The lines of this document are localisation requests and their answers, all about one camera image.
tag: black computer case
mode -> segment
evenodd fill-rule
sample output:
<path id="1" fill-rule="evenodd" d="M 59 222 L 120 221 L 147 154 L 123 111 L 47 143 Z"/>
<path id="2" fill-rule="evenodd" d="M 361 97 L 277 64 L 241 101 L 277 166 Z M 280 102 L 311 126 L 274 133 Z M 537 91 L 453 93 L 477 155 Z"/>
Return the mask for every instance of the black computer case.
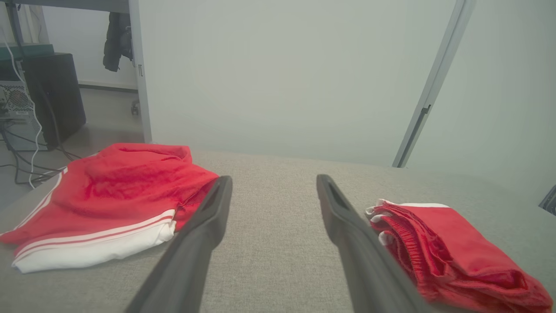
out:
<path id="1" fill-rule="evenodd" d="M 86 122 L 73 56 L 69 53 L 55 53 L 28 57 L 21 62 L 21 68 L 31 99 L 36 104 L 44 142 L 48 150 L 52 150 L 58 147 L 58 140 L 49 104 L 62 142 Z M 11 60 L 0 62 L 0 72 L 0 80 L 18 80 Z"/>

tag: folded red shorts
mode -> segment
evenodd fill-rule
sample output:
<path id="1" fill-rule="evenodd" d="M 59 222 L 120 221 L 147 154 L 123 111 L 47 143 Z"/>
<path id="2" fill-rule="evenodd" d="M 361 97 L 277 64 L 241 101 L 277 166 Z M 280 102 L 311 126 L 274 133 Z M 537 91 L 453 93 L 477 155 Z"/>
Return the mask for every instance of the folded red shorts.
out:
<path id="1" fill-rule="evenodd" d="M 0 242 L 22 273 L 99 264 L 172 238 L 218 176 L 186 146 L 115 144 L 71 162 L 54 188 Z"/>
<path id="2" fill-rule="evenodd" d="M 479 312 L 552 311 L 543 285 L 450 207 L 381 199 L 366 214 L 427 301 Z"/>

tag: white cable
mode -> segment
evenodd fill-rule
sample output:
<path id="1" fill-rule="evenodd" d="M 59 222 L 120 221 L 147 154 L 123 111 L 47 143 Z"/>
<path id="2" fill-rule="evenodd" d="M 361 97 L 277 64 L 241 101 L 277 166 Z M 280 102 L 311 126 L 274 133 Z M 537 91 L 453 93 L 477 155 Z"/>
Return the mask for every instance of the white cable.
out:
<path id="1" fill-rule="evenodd" d="M 4 38 L 4 44 L 6 45 L 6 48 L 8 48 L 8 52 L 9 55 L 12 57 L 12 67 L 13 70 L 16 72 L 17 78 L 19 78 L 19 80 L 21 81 L 21 83 L 23 84 L 23 88 L 25 89 L 25 95 L 27 96 L 27 98 L 29 98 L 29 101 L 33 104 L 33 116 L 35 118 L 35 121 L 38 124 L 38 132 L 37 135 L 35 136 L 35 146 L 37 147 L 37 149 L 35 150 L 35 152 L 33 153 L 33 157 L 31 157 L 31 174 L 29 174 L 29 185 L 31 185 L 31 187 L 34 189 L 33 183 L 31 182 L 31 178 L 33 178 L 33 171 L 34 171 L 34 166 L 33 166 L 33 162 L 34 162 L 34 158 L 35 155 L 37 155 L 39 147 L 38 147 L 38 136 L 41 134 L 42 132 L 42 125 L 41 123 L 38 121 L 37 118 L 37 112 L 35 110 L 35 103 L 33 102 L 33 100 L 31 99 L 31 94 L 29 93 L 29 90 L 27 90 L 27 84 L 25 83 L 25 81 L 23 80 L 23 78 L 21 78 L 21 76 L 19 75 L 19 71 L 16 68 L 16 61 L 13 57 L 13 53 L 12 50 L 9 48 L 8 45 L 8 41 L 6 40 L 6 33 L 4 33 L 4 28 L 2 26 L 0 26 L 0 30 L 2 30 L 2 36 Z"/>

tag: black cable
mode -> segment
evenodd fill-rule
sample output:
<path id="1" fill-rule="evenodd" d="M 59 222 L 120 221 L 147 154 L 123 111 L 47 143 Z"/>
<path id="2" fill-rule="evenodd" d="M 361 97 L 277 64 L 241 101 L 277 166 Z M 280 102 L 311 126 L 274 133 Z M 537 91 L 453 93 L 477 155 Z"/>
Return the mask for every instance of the black cable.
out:
<path id="1" fill-rule="evenodd" d="M 11 131 L 9 131 L 9 130 L 7 130 L 7 129 L 4 129 L 4 131 L 7 132 L 8 134 L 12 135 L 12 136 L 17 137 L 17 138 L 26 140 L 26 141 L 28 141 L 28 142 L 30 142 L 30 143 L 35 143 L 35 142 L 34 142 L 33 140 L 31 140 L 31 139 L 27 139 L 27 138 L 25 138 L 25 137 L 21 137 L 21 136 L 19 136 L 19 135 L 16 135 L 16 134 L 12 133 Z M 75 154 L 69 153 L 69 152 L 68 152 L 68 154 L 69 154 L 69 155 L 73 155 L 74 157 L 76 157 L 76 158 L 78 158 L 78 159 L 83 159 L 83 158 L 81 158 L 79 155 L 75 155 Z"/>
<path id="2" fill-rule="evenodd" d="M 13 167 L 16 168 L 16 175 L 13 177 L 13 182 L 14 182 L 16 185 L 29 185 L 29 182 L 18 182 L 18 181 L 17 181 L 17 177 L 19 176 L 19 171 L 22 171 L 22 172 L 25 172 L 25 173 L 29 173 L 29 174 L 31 174 L 31 172 L 28 172 L 28 171 L 26 171 L 26 170 L 23 170 L 23 169 L 19 168 L 19 161 L 18 161 L 18 159 L 17 159 L 17 156 L 16 156 L 15 154 L 14 154 L 13 156 L 14 156 L 15 159 L 16 159 L 16 164 L 15 164 L 15 165 L 12 165 Z M 40 177 L 31 179 L 31 182 L 33 182 L 33 183 L 37 183 L 37 182 L 42 183 L 42 182 L 44 182 L 44 181 L 46 181 L 46 180 L 48 180 L 48 179 L 51 179 L 51 178 L 53 177 L 53 176 L 50 176 L 50 175 L 47 175 L 47 174 L 42 174 L 42 173 L 33 173 L 33 174 L 40 175 Z"/>
<path id="3" fill-rule="evenodd" d="M 3 168 L 3 167 L 15 167 L 15 168 L 17 169 L 17 167 L 16 167 L 15 165 L 13 165 L 13 164 L 4 164 L 4 165 L 0 165 L 0 168 Z M 33 174 L 33 175 L 40 175 L 40 176 L 52 177 L 51 175 L 43 174 L 43 173 L 31 173 L 30 171 L 24 170 L 24 169 L 21 169 L 21 168 L 20 168 L 19 170 L 22 171 L 22 172 L 24 172 L 24 173 L 27 173 L 27 174 Z"/>
<path id="4" fill-rule="evenodd" d="M 8 3 L 10 4 L 10 7 L 14 6 L 13 0 L 9 0 Z M 23 63 L 27 63 L 28 59 L 27 59 L 27 56 L 25 56 L 25 53 L 23 52 L 23 47 L 21 45 L 21 40 L 16 34 L 16 25 L 15 25 L 13 10 L 9 9 L 8 14 L 9 14 L 9 17 L 10 17 L 10 23 L 12 25 L 13 37 L 16 39 L 17 47 L 19 48 L 19 51 L 21 53 L 21 58 L 23 59 Z M 52 121 L 54 122 L 54 133 L 56 134 L 56 140 L 58 140 L 58 146 L 60 147 L 60 149 L 62 150 L 62 152 L 66 156 L 66 158 L 73 161 L 73 158 L 66 152 L 66 150 L 64 149 L 64 146 L 62 144 L 62 141 L 60 140 L 60 133 L 59 133 L 59 130 L 58 130 L 58 123 L 56 121 L 56 116 L 54 115 L 54 110 L 52 109 L 52 105 L 50 103 L 50 100 L 48 99 L 48 96 L 44 93 L 44 90 L 41 86 L 41 83 L 35 77 L 34 72 L 31 70 L 31 67 L 29 67 L 27 70 L 28 70 L 27 72 L 29 73 L 30 77 L 33 80 L 35 80 L 35 82 L 37 83 L 37 87 L 40 91 L 42 99 L 44 100 L 46 106 L 48 107 L 48 111 L 50 111 L 50 116 L 52 117 Z"/>
<path id="5" fill-rule="evenodd" d="M 4 137 L 4 140 L 5 140 L 4 142 L 6 143 L 6 146 L 7 146 L 8 150 L 11 151 L 12 154 L 13 154 L 13 156 L 16 158 L 16 166 L 17 166 L 17 168 L 19 169 L 19 161 L 18 161 L 18 159 L 21 159 L 21 161 L 23 161 L 23 162 L 25 162 L 25 163 L 27 163 L 27 164 L 30 165 L 31 162 L 25 160 L 25 158 L 22 157 L 22 156 L 13 148 L 13 146 L 9 143 L 9 140 L 7 140 L 6 133 L 5 133 L 4 131 L 5 131 L 5 129 L 2 129 L 2 130 L 0 131 L 0 133 L 1 133 L 2 136 Z M 40 169 L 51 170 L 51 171 L 56 172 L 56 173 L 62 171 L 62 170 L 60 170 L 60 169 L 42 167 L 42 166 L 39 166 L 39 165 L 33 165 L 33 166 L 36 167 L 36 168 L 40 168 Z"/>

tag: baseboard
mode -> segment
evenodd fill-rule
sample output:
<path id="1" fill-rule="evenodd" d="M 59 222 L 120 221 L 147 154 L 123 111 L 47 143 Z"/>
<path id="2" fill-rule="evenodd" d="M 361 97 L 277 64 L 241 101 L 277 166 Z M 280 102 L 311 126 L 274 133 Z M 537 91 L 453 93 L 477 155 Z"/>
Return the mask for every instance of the baseboard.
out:
<path id="1" fill-rule="evenodd" d="M 87 80 L 78 80 L 77 82 L 80 88 L 132 92 L 135 94 L 137 93 L 137 86 L 133 86 L 133 85 L 113 84 L 113 83 L 87 81 Z"/>

